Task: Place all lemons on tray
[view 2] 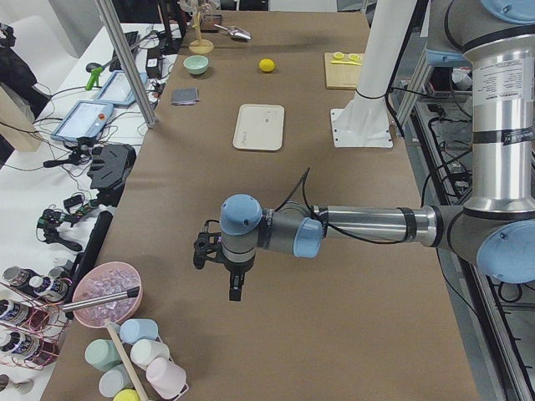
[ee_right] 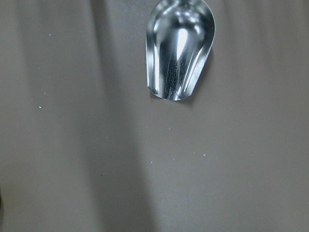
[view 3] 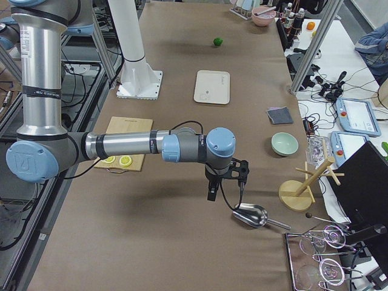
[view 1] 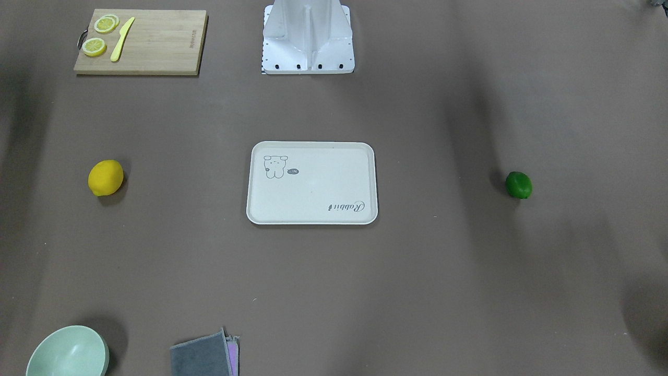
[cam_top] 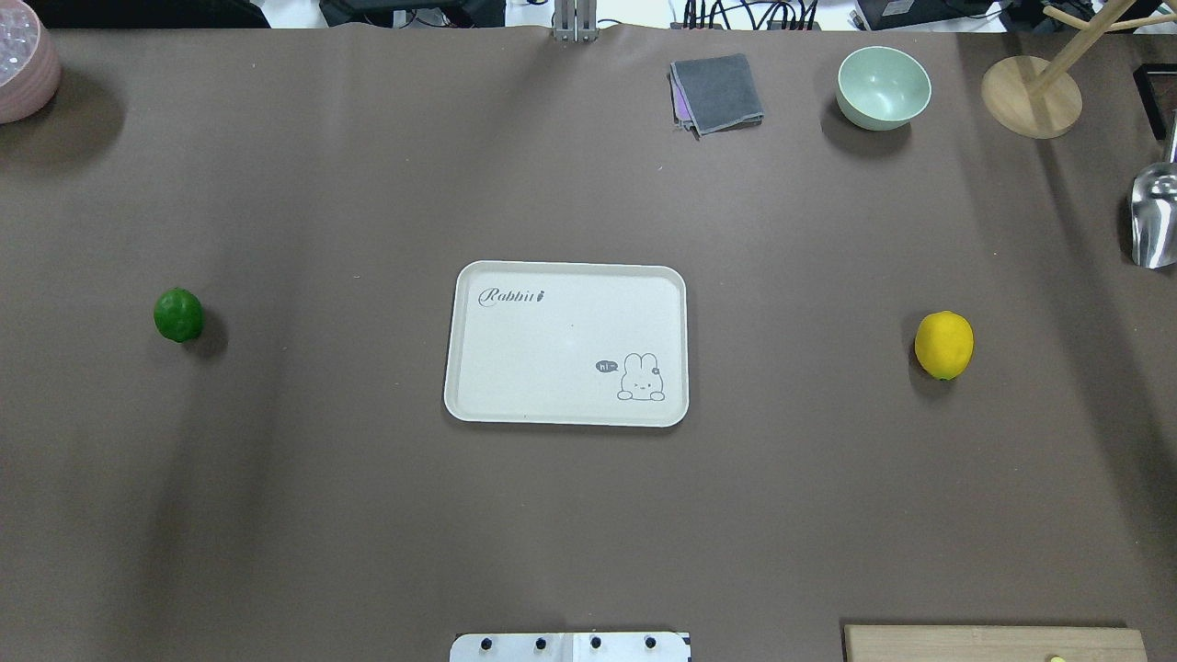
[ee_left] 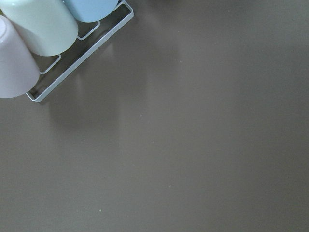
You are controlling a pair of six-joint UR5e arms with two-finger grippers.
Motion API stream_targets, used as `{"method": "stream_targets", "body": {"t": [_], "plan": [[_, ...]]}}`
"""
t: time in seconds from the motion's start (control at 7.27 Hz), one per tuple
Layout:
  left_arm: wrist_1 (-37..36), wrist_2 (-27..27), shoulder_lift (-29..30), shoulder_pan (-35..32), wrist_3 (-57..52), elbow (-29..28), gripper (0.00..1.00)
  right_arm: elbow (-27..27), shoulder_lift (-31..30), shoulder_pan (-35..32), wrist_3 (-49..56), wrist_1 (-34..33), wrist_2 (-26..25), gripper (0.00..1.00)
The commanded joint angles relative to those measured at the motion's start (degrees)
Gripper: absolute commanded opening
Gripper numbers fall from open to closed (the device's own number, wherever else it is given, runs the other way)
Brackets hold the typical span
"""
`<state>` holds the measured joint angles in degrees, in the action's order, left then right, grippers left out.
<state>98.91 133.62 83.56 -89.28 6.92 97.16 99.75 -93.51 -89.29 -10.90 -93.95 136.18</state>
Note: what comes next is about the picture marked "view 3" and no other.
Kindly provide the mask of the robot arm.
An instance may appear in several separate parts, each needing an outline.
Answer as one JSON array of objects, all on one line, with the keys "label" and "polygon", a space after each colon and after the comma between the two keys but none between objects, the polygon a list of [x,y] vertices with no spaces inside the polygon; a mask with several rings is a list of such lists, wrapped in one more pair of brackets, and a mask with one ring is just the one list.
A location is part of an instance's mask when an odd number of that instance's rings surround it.
[{"label": "robot arm", "polygon": [[167,162],[204,164],[213,201],[236,170],[236,139],[223,127],[207,135],[192,129],[97,135],[68,132],[61,123],[61,36],[93,33],[91,1],[12,1],[19,25],[23,125],[7,150],[9,169],[27,182],[44,182],[83,161],[132,154],[161,154]]}]

